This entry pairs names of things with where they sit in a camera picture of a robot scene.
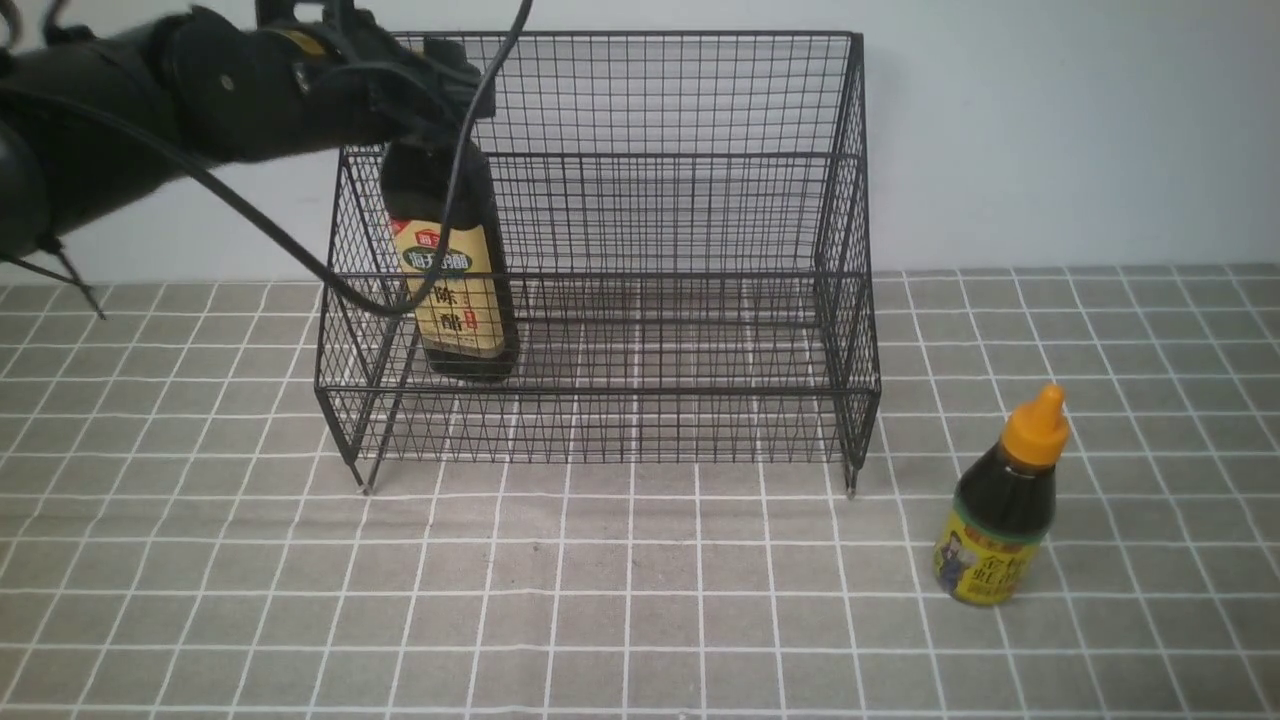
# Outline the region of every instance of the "black wire basket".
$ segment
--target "black wire basket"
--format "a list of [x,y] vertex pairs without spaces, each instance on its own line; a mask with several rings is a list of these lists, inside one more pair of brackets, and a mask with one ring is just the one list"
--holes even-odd
[[[475,64],[502,40],[440,37]],[[316,396],[357,483],[388,456],[838,459],[852,493],[881,392],[863,86],[855,33],[526,33],[474,136],[518,363],[436,374],[412,315],[326,291]],[[397,302],[381,154],[340,154],[329,265]]]

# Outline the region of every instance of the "orange cap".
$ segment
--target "orange cap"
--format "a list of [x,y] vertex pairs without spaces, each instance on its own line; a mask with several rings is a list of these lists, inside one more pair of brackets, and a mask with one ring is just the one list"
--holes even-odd
[[1014,410],[1000,437],[1005,452],[1034,468],[1056,464],[1071,433],[1062,415],[1065,398],[1061,387],[1047,384],[1036,400]]

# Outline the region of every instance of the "vinegar bottle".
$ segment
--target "vinegar bottle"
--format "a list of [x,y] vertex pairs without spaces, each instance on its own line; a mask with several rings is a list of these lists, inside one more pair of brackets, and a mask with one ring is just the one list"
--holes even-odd
[[1018,589],[1053,523],[1055,469],[1070,432],[1062,402],[1062,388],[1046,386],[960,477],[933,548],[933,573],[951,597],[996,605]]
[[[410,274],[430,268],[440,241],[453,149],[393,142],[383,159],[383,202],[392,219],[396,254]],[[463,149],[462,176],[449,217],[449,250],[440,279],[415,313],[428,365],[436,373],[480,383],[507,379],[520,356],[507,259],[498,228],[489,161]],[[490,277],[468,277],[494,273]],[[422,281],[408,281],[410,292]]]

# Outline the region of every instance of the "gray tiled floor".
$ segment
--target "gray tiled floor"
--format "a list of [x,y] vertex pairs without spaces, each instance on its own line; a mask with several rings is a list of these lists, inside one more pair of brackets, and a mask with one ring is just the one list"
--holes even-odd
[[[315,296],[0,295],[0,716],[1280,712],[1274,265],[878,275],[852,502],[769,464],[403,462],[356,497]],[[1052,539],[960,606],[927,568],[948,491],[1046,378]]]

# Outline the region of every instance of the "basket leg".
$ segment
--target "basket leg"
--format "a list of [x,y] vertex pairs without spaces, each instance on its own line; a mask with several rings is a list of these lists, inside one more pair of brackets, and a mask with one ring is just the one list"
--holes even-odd
[[861,455],[858,452],[854,418],[847,395],[836,397],[836,432],[840,434],[840,464],[845,473],[845,497],[852,500],[858,492],[858,470],[861,469]]
[[396,419],[399,416],[401,405],[404,401],[404,386],[408,383],[408,370],[413,366],[413,354],[416,350],[416,347],[410,348],[408,357],[404,360],[404,368],[401,370],[399,384],[396,387],[396,398],[392,400],[392,409],[387,413],[387,424],[383,425],[383,437],[378,442],[378,456],[374,459],[374,466],[369,471],[369,482],[365,483],[366,496],[374,493],[374,483],[378,482],[378,470],[381,469],[383,460],[387,457],[387,446],[390,445],[392,430],[396,429]]
[[342,461],[347,464],[351,474],[355,475],[356,487],[365,489],[365,478],[361,477],[360,468],[356,468],[356,459],[360,456],[360,451],[342,432],[342,423],[338,421],[338,413],[334,411],[329,395],[316,388],[316,401],[320,404],[320,414],[324,415],[325,424],[329,425],[329,434],[333,437],[333,443],[338,446],[338,455],[342,456]]
[[360,421],[356,423],[356,432],[352,433],[356,438],[356,447],[365,445],[365,433],[369,432],[369,427],[372,424],[374,405],[378,400],[378,393],[372,392],[372,389],[381,384],[383,374],[387,373],[387,368],[390,364],[392,348],[396,343],[396,331],[399,329],[399,323],[401,318],[389,318],[387,327],[383,328],[383,340],[378,348],[378,359],[374,361],[375,366],[371,368],[374,374],[367,378],[370,392],[365,396],[364,406],[360,410]]

